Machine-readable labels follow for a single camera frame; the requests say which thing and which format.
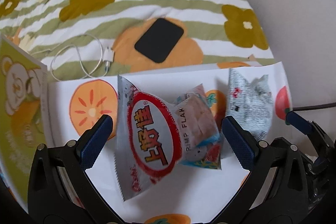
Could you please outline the grey white snack bag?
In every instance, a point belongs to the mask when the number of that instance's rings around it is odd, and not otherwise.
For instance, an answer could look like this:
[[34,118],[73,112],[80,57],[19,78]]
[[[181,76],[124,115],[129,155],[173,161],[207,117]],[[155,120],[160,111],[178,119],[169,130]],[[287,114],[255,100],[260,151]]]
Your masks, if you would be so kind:
[[237,69],[230,69],[226,116],[232,116],[256,141],[266,138],[273,119],[273,97],[269,76],[248,81]]

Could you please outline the green cardboard box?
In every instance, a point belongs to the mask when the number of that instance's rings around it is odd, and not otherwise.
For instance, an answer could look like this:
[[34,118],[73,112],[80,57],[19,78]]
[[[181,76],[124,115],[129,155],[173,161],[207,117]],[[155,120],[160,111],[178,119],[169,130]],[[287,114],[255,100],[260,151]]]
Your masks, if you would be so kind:
[[1,35],[1,178],[27,210],[30,170],[49,130],[47,67]]

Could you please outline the black lamp stand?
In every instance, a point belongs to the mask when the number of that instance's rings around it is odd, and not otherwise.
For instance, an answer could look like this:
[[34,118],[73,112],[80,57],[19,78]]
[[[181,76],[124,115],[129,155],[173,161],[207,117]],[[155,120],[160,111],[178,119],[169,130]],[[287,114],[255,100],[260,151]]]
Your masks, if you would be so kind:
[[311,110],[322,110],[322,109],[329,109],[336,107],[336,103],[326,103],[321,105],[314,105],[314,106],[301,106],[301,107],[294,107],[293,111],[311,111]]

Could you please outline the fruit print tablecloth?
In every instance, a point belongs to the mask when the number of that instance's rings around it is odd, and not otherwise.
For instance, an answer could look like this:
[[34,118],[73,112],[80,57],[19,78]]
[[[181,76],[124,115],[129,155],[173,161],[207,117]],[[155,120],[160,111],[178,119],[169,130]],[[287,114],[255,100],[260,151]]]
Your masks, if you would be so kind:
[[[160,69],[126,75],[135,87],[173,102],[182,93],[203,85],[207,94],[226,94],[229,70],[212,65]],[[49,83],[49,112],[52,140],[56,147],[79,138],[75,118],[88,116],[85,106],[107,100],[108,92],[98,80],[71,80]],[[110,139],[92,168],[86,171],[93,186],[108,205],[127,222],[153,221],[158,216],[180,214],[191,222],[210,221],[237,192],[247,175],[228,144],[224,145],[219,170],[181,165],[173,159],[171,141],[163,143],[169,173],[138,196],[124,201],[120,190],[121,177],[115,169],[116,139]]]

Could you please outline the black phone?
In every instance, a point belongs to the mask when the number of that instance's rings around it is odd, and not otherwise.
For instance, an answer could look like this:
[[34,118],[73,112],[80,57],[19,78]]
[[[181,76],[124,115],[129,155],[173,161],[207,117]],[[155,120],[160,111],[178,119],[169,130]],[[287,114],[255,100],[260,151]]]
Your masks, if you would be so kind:
[[163,63],[183,36],[180,26],[158,18],[137,40],[134,49],[156,64]]

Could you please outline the floral striped quilt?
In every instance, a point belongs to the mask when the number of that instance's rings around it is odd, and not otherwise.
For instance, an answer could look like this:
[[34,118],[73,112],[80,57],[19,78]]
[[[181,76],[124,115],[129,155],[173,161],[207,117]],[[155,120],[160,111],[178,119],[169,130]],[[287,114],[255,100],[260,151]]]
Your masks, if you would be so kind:
[[[184,30],[167,59],[156,64],[134,49],[158,18]],[[1,33],[43,62],[52,80],[100,75],[103,48],[109,74],[217,64],[274,63],[247,0],[1,0]]]

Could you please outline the white red shrimp flakes bag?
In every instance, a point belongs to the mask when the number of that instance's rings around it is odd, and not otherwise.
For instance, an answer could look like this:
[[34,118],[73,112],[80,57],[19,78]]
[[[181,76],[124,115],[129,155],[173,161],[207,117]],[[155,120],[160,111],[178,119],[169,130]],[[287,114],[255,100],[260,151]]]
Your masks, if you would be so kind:
[[203,85],[173,103],[119,76],[115,167],[123,200],[130,200],[172,172],[177,164],[221,168],[223,137]]

